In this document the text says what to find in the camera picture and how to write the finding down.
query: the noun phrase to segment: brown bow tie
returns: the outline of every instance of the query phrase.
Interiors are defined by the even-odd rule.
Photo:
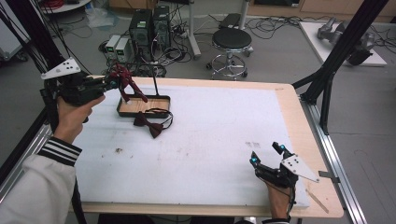
[[[139,127],[147,125],[153,138],[156,138],[163,131],[163,124],[148,122],[142,111],[137,113],[136,118],[134,119],[134,125]]]

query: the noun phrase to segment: stool seat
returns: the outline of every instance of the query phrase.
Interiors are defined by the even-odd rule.
[[[223,28],[213,34],[214,44],[223,49],[244,49],[251,43],[251,37],[243,30]]]

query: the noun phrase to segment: bow tie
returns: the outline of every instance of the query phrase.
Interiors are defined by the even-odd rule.
[[[152,135],[153,138],[156,138],[158,135],[160,135],[160,133],[164,130],[167,129],[171,126],[172,124],[172,113],[170,111],[167,110],[163,110],[163,109],[159,109],[159,108],[153,108],[150,110],[147,110],[147,112],[154,112],[154,113],[167,113],[170,115],[170,118],[168,118],[166,121],[171,120],[170,124],[168,125],[168,127],[163,127],[163,124],[166,122],[164,121],[163,123],[151,123],[146,119],[145,114],[142,111],[139,111],[136,115],[136,118],[134,119],[134,126],[139,126],[139,127],[143,127],[143,126],[148,126],[149,131]]]

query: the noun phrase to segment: black stool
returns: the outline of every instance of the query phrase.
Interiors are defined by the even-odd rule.
[[[215,48],[225,51],[206,65],[207,69],[213,69],[212,79],[215,75],[233,77],[247,77],[248,70],[245,62],[234,53],[240,53],[250,48],[251,37],[243,30],[234,28],[223,28],[216,31],[212,37],[212,44]]]

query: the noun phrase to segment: white mat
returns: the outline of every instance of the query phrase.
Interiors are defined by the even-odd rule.
[[[171,97],[175,117],[156,139],[119,117],[117,91],[94,108],[75,142],[83,149],[76,164],[82,201],[268,205],[249,159],[254,150],[276,168],[273,142],[292,151],[275,92],[161,86],[160,94]],[[309,206],[302,181],[297,202]]]
[[[318,39],[317,33],[318,28],[322,27],[326,22],[305,22],[301,21],[300,26],[303,29],[305,36],[309,39],[309,43],[312,48],[315,50],[315,53],[318,55],[322,62],[326,61],[327,57],[329,57],[330,52],[332,51],[333,45],[327,39]],[[334,31],[339,23],[335,23],[332,26],[332,30]],[[371,49],[372,56],[366,59],[361,66],[385,66],[387,63],[379,56],[375,50]],[[348,62],[344,62],[343,65],[350,65]]]

